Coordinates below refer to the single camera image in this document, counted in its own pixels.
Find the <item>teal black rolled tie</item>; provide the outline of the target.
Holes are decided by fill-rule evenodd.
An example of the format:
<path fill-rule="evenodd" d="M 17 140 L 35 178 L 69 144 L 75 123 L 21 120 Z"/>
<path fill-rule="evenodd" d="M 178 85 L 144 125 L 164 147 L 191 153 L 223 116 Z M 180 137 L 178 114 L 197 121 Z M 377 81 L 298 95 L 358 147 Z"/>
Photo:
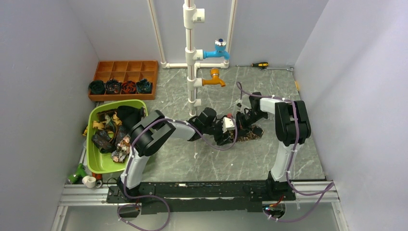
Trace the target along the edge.
<path fill-rule="evenodd" d="M 153 90 L 153 83 L 146 78 L 136 82 L 136 90 L 138 94 L 151 94 Z"/>

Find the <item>green plastic basin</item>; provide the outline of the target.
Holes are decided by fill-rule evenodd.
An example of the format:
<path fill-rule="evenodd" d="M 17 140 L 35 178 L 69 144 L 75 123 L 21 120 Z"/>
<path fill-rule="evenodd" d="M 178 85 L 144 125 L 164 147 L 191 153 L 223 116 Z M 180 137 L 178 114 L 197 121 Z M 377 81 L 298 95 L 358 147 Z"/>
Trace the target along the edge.
<path fill-rule="evenodd" d="M 110 153 L 102 154 L 91 140 L 92 136 L 97 131 L 95 128 L 92 127 L 92 122 L 98 120 L 97 113 L 110 109 L 116 109 L 119 106 L 132 106 L 135 108 L 143 107 L 145 111 L 147 111 L 147 106 L 145 102 L 137 99 L 114 101 L 102 104 L 100 106 L 95 107 L 91 111 L 88 119 L 88 132 L 86 138 L 86 161 L 88 169 L 93 173 L 96 174 L 115 173 L 123 171 L 126 167 L 126 162 L 123 163 L 113 162 Z"/>

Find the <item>red black rolled tie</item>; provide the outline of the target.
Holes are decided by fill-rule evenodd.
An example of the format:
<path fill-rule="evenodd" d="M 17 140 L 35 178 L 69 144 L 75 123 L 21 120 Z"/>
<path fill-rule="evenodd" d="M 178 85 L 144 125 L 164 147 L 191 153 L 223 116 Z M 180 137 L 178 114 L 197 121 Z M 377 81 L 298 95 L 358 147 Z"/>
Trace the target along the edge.
<path fill-rule="evenodd" d="M 128 80 L 121 85 L 122 94 L 136 94 L 137 86 L 134 81 Z"/>

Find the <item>orange plastic faucet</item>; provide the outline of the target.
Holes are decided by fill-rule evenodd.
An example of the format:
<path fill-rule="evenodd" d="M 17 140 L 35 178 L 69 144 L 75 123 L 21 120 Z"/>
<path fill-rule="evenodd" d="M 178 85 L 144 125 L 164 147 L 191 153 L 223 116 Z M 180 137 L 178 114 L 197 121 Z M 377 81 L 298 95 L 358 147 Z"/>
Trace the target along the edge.
<path fill-rule="evenodd" d="M 202 79 L 202 85 L 220 85 L 225 87 L 226 83 L 220 78 L 220 70 L 218 68 L 212 68 L 210 70 L 211 79 Z"/>

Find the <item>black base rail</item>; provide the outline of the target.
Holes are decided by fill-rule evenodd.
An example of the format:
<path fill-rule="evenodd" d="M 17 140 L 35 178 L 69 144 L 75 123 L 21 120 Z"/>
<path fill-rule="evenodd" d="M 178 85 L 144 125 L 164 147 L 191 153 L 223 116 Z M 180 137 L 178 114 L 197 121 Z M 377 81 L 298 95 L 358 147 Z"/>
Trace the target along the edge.
<path fill-rule="evenodd" d="M 137 203 L 143 215 L 160 212 L 262 212 L 269 204 L 294 201 L 286 182 L 266 180 L 142 182 L 123 194 L 122 185 L 108 188 L 109 204 Z"/>

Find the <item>orange wooden compartment tray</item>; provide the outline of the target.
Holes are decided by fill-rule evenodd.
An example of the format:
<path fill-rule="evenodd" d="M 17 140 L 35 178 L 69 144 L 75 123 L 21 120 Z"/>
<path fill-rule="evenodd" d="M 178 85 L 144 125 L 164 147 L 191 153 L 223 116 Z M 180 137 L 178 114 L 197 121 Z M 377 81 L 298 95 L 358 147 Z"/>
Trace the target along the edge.
<path fill-rule="evenodd" d="M 151 94 L 120 94 L 116 95 L 94 95 L 90 93 L 88 89 L 88 97 L 91 101 L 121 101 L 121 100 L 154 100 L 156 95 L 156 87 L 158 80 L 158 62 L 154 60 L 137 60 L 137 61 L 100 61 L 98 63 L 94 80 L 102 80 L 106 83 L 110 79 L 116 79 L 120 82 L 126 82 L 128 80 L 135 83 L 141 79 L 146 78 L 149 82 L 153 83 L 153 90 Z"/>

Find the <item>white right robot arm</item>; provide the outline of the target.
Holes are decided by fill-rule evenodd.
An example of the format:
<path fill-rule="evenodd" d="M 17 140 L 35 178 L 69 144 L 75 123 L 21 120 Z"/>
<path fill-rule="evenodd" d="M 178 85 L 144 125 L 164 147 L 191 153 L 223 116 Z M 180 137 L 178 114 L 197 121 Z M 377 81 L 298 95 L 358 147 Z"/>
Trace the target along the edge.
<path fill-rule="evenodd" d="M 274 115 L 275 134 L 279 140 L 275 163 L 268 173 L 263 192 L 271 200 L 292 194 L 290 175 L 298 150 L 311 135 L 311 125 L 304 101 L 290 101 L 262 96 L 254 92 L 249 97 L 250 108 L 236 113 L 240 132 L 249 131 L 258 120 Z"/>

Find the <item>yellow black screwdriver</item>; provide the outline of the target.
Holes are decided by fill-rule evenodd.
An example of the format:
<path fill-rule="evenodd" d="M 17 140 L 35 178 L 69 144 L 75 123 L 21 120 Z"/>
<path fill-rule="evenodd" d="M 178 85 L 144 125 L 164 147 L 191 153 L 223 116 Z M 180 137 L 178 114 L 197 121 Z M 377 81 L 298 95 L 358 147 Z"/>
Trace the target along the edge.
<path fill-rule="evenodd" d="M 269 66 L 269 63 L 268 62 L 258 62 L 258 63 L 243 64 L 243 65 L 236 65 L 236 66 L 249 66 L 249 67 L 265 69 Z"/>

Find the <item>silver wrench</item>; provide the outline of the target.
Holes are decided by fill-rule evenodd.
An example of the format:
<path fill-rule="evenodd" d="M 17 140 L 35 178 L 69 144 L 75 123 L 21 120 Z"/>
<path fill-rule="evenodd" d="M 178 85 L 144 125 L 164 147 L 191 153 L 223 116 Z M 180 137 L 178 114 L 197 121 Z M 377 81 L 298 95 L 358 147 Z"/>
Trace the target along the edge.
<path fill-rule="evenodd" d="M 267 66 L 267 67 L 261 67 L 259 68 L 262 71 L 265 70 L 283 70 L 283 71 L 289 71 L 289 72 L 293 72 L 294 68 L 293 67 L 271 67 L 271 66 Z"/>

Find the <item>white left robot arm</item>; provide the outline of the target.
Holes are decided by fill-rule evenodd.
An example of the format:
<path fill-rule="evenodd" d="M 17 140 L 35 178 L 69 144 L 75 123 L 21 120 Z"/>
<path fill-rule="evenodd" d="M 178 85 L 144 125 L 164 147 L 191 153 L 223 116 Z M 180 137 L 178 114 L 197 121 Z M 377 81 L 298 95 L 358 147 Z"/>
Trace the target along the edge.
<path fill-rule="evenodd" d="M 168 139 L 195 141 L 207 134 L 213 136 L 215 148 L 220 149 L 222 145 L 235 144 L 240 128 L 232 116 L 218 117 L 209 107 L 187 121 L 171 119 L 155 110 L 137 124 L 126 122 L 125 125 L 130 131 L 130 154 L 117 186 L 119 196 L 126 202 L 139 196 L 143 171 L 150 156 L 157 153 Z"/>

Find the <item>green plastic faucet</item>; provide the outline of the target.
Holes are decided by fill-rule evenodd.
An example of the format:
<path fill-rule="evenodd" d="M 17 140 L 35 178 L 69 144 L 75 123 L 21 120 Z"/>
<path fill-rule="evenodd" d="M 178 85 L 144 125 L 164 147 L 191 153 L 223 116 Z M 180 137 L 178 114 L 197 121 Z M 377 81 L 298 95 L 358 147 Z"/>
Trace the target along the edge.
<path fill-rule="evenodd" d="M 84 167 L 84 165 L 82 163 L 79 163 L 76 170 L 75 170 L 75 172 L 68 176 L 67 181 L 68 181 L 69 184 L 76 184 L 76 182 L 78 182 L 78 180 L 81 180 L 85 176 L 87 176 L 87 173 L 85 171 L 85 167 Z"/>

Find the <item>brown floral tie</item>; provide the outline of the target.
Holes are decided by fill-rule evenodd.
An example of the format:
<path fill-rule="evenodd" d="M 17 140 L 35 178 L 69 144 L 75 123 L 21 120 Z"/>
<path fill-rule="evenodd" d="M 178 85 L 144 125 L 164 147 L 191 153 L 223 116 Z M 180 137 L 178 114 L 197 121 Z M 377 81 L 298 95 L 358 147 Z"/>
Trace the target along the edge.
<path fill-rule="evenodd" d="M 264 130 L 258 125 L 252 125 L 249 129 L 240 129 L 238 131 L 237 142 L 251 141 L 262 138 Z"/>

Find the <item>pile of floral ties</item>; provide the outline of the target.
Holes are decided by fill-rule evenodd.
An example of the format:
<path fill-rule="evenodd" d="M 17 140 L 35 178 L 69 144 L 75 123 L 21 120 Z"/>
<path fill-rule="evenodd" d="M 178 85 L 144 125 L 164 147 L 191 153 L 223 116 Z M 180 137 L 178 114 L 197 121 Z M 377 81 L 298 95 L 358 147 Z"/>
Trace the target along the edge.
<path fill-rule="evenodd" d="M 102 154 L 110 154 L 114 163 L 124 163 L 130 154 L 131 125 L 146 117 L 144 107 L 119 106 L 97 113 L 91 127 L 95 129 L 91 141 Z"/>

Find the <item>aluminium frame rail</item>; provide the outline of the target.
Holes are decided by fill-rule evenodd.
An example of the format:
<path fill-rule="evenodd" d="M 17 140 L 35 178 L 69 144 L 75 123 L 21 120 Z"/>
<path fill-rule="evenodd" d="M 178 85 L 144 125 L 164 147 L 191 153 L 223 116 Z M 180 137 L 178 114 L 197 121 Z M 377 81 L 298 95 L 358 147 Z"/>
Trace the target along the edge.
<path fill-rule="evenodd" d="M 332 186 L 324 195 L 320 194 L 329 181 L 294 181 L 292 194 L 282 197 L 289 203 L 312 203 L 318 199 L 323 203 L 340 201 L 337 189 Z M 269 197 L 263 190 L 264 181 L 202 181 L 202 182 L 143 182 L 140 192 L 141 199 L 127 199 L 118 187 L 102 186 L 90 189 L 84 185 L 65 185 L 60 199 L 61 206 L 80 205 L 124 205 L 134 202 L 150 202 L 161 197 L 167 202 L 185 202 L 196 199 L 232 200 L 243 199 L 249 202 L 276 203 L 280 197 Z"/>

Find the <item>white PVC pipe assembly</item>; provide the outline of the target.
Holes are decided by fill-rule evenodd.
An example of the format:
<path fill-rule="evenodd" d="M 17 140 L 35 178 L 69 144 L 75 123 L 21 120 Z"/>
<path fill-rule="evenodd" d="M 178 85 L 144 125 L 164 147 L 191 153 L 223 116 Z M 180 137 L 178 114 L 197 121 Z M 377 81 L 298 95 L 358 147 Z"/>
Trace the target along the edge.
<path fill-rule="evenodd" d="M 189 116 L 193 117 L 197 115 L 198 108 L 202 105 L 201 99 L 197 97 L 197 89 L 202 87 L 202 78 L 197 77 L 197 70 L 200 68 L 221 68 L 227 69 L 230 65 L 230 59 L 224 58 L 206 58 L 203 59 L 203 51 L 196 49 L 194 44 L 194 29 L 195 25 L 205 22 L 205 9 L 197 8 L 195 1 L 185 0 L 183 9 L 183 24 L 185 28 L 186 46 L 185 46 L 185 63 L 169 63 L 166 61 L 164 47 L 162 45 L 162 39 L 160 29 L 158 26 L 158 20 L 152 0 L 147 1 L 148 9 L 150 12 L 154 34 L 160 54 L 160 64 L 163 69 L 170 68 L 187 68 L 187 92 L 188 100 L 187 107 L 189 110 Z M 226 51 L 230 53 L 231 40 L 233 36 L 235 14 L 236 14 L 237 1 L 231 2 L 231 9 L 229 14 L 229 26 L 227 38 L 224 39 L 227 42 Z"/>

